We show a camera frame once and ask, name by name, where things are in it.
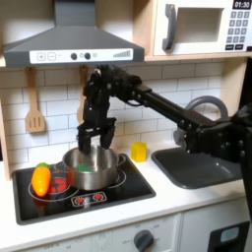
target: sink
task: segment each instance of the sink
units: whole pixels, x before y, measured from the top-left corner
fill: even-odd
[[[239,163],[205,154],[187,154],[182,148],[157,151],[152,159],[175,185],[198,189],[242,178]]]

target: wooden spatula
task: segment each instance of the wooden spatula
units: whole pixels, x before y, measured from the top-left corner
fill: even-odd
[[[30,112],[26,117],[27,131],[30,133],[41,132],[45,129],[44,118],[37,108],[36,90],[35,90],[35,69],[29,67],[26,69],[29,95],[30,95]]]
[[[77,119],[80,124],[82,124],[83,121],[83,111],[84,111],[84,104],[85,104],[85,97],[83,96],[83,89],[87,83],[87,76],[88,76],[88,67],[81,66],[80,67],[80,100],[81,104],[78,108],[77,112]]]

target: range hood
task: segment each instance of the range hood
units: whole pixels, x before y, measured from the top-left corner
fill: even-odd
[[[55,27],[6,44],[7,67],[142,62],[144,48],[95,27],[95,0],[55,0]]]

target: cabinet door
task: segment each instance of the cabinet door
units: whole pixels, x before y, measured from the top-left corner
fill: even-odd
[[[212,231],[244,221],[249,221],[245,198],[186,212],[178,251],[207,252]]]

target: microwave door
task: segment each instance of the microwave door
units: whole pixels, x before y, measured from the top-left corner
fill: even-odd
[[[170,2],[158,1],[155,55],[224,52],[232,5]]]

